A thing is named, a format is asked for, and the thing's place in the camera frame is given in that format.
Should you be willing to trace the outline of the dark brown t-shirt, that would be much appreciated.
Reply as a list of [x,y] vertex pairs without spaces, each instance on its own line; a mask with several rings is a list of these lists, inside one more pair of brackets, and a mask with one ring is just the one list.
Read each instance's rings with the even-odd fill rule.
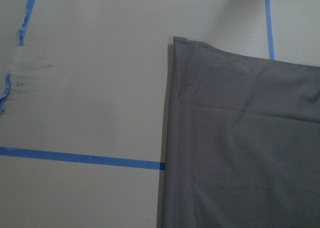
[[319,227],[319,68],[173,45],[163,227]]

